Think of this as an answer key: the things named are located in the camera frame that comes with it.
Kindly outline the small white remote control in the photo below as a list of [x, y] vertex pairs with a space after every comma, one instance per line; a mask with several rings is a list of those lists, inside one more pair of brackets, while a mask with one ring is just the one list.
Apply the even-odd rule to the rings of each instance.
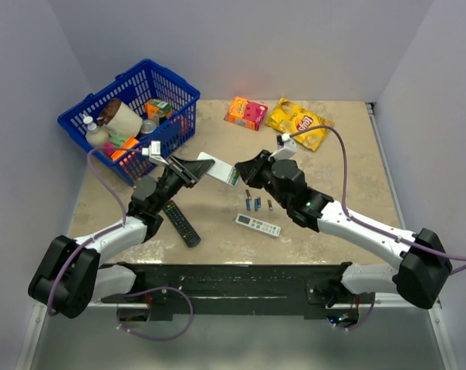
[[232, 165], [206, 152], [200, 152], [198, 154], [198, 160], [213, 160], [214, 165], [208, 170], [207, 175], [233, 187], [231, 185], [231, 178], [233, 173], [237, 170]]

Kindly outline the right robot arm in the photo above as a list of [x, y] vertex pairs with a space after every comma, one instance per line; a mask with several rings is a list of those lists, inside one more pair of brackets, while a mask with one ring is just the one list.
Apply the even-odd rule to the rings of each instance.
[[417, 308], [434, 306], [452, 264], [432, 230], [414, 233], [352, 213], [311, 188], [296, 161], [275, 160], [266, 150], [235, 169], [248, 187], [269, 193], [298, 226], [341, 238], [383, 260], [381, 265], [347, 265], [329, 285], [335, 301], [382, 292], [398, 294]]

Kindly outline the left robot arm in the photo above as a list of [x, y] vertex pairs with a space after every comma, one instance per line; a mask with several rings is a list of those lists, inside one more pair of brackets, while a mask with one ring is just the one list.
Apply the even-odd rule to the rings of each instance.
[[104, 230], [76, 239], [60, 235], [52, 240], [28, 286], [28, 295], [43, 303], [52, 315], [80, 315], [94, 300], [120, 294], [140, 301], [146, 284], [123, 265], [103, 267], [127, 248], [151, 239], [163, 218], [159, 213], [182, 188], [192, 188], [215, 165], [213, 159], [161, 160], [158, 179], [146, 175], [137, 181], [123, 218]]

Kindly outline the green battery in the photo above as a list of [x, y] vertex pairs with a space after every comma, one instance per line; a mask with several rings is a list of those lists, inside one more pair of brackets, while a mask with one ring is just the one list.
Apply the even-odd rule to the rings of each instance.
[[238, 183], [238, 178], [239, 178], [239, 173], [237, 171], [235, 171], [232, 175], [232, 178], [231, 178], [231, 185], [233, 187], [235, 187]]

